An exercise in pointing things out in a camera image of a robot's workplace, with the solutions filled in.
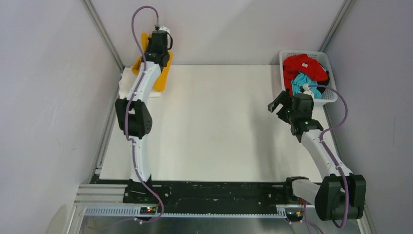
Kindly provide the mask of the yellow t shirt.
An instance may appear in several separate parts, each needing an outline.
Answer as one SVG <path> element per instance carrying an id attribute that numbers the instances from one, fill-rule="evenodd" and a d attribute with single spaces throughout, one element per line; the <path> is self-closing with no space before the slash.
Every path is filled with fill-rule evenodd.
<path id="1" fill-rule="evenodd" d="M 148 46 L 149 43 L 149 38 L 151 37 L 151 34 L 147 34 L 147 33 L 142 33 L 141 34 L 141 46 L 142 48 L 145 50 Z M 172 65 L 172 61 L 173 61 L 173 52 L 171 50 L 168 50 L 169 53 L 169 60 L 167 63 L 167 66 L 163 69 L 163 71 L 161 72 L 161 75 L 157 78 L 157 80 L 155 81 L 154 85 L 153 85 L 153 90 L 157 91 L 157 92 L 162 92 L 165 90 L 166 87 L 166 83 L 167 83 L 167 78 L 168 78 L 168 73 L 170 70 L 170 67 Z M 131 67 L 132 73 L 134 75 L 138 75 L 140 68 L 141 68 L 141 63 L 142 63 L 142 56 L 140 56 L 136 62 L 134 63 L 134 65 Z"/>

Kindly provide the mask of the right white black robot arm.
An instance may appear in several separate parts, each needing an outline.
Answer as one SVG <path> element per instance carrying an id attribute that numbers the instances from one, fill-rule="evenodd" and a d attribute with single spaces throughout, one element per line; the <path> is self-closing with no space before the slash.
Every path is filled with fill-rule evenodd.
<path id="1" fill-rule="evenodd" d="M 354 174 L 329 148 L 323 126 L 312 117 L 313 98 L 308 94 L 291 96 L 288 91 L 281 91 L 267 107 L 274 112 L 279 105 L 278 118 L 290 125 L 291 134 L 308 151 L 322 178 L 320 185 L 307 178 L 294 179 L 292 185 L 283 190 L 284 200 L 293 204 L 304 199 L 315 206 L 323 221 L 361 219 L 366 180 Z"/>

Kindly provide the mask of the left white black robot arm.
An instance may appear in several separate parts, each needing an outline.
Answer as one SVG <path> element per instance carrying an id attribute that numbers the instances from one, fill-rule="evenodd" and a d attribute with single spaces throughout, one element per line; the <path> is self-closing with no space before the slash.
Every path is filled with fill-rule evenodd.
<path id="1" fill-rule="evenodd" d="M 142 56 L 133 66 L 137 75 L 130 90 L 115 101 L 119 128 L 129 145 L 130 178 L 127 190 L 135 193 L 142 203 L 152 200 L 154 190 L 149 186 L 151 172 L 147 154 L 148 135 L 152 129 L 152 116 L 146 105 L 156 81 L 165 74 L 170 65 L 173 39 L 167 28 L 154 30 L 146 36 L 141 48 Z"/>

